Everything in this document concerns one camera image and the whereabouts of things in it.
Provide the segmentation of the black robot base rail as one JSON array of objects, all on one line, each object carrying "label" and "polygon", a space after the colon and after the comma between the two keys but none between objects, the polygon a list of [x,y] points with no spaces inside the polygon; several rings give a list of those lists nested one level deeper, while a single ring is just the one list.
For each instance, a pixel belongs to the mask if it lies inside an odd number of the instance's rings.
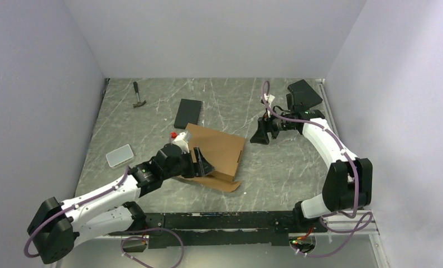
[{"label": "black robot base rail", "polygon": [[319,220],[299,222],[292,211],[147,213],[129,231],[111,236],[146,235],[150,249],[172,246],[269,244],[288,246],[310,232],[326,233]]}]

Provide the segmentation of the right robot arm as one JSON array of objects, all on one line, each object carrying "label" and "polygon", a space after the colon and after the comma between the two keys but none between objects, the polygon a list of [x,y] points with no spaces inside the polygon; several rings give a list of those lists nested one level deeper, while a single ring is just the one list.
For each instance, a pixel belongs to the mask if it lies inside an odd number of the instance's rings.
[{"label": "right robot arm", "polygon": [[294,228],[305,232],[313,226],[314,219],[321,216],[370,205],[371,161],[351,152],[333,133],[319,110],[291,110],[277,114],[271,107],[273,100],[273,95],[262,95],[261,102],[266,106],[266,112],[258,119],[258,128],[250,142],[267,145],[281,131],[296,130],[311,142],[328,168],[320,194],[295,204]]}]

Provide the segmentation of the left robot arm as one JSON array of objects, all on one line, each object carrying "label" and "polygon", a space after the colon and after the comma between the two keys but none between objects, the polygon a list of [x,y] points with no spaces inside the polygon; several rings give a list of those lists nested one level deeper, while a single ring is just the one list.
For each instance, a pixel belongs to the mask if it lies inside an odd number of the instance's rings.
[{"label": "left robot arm", "polygon": [[43,201],[27,228],[23,253],[51,264],[95,237],[156,231],[158,227],[148,227],[137,199],[159,189],[167,179],[200,178],[214,170],[198,147],[184,151],[168,143],[148,161],[126,167],[120,178],[90,193],[61,202],[54,197]]}]

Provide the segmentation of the brown cardboard box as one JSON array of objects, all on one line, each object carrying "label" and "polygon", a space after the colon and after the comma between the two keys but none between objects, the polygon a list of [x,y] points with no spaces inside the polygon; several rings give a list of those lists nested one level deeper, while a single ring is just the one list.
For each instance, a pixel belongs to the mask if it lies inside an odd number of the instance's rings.
[{"label": "brown cardboard box", "polygon": [[241,184],[235,175],[243,153],[245,138],[189,123],[189,148],[199,147],[203,157],[214,167],[210,175],[190,178],[189,181],[220,190],[233,192]]}]

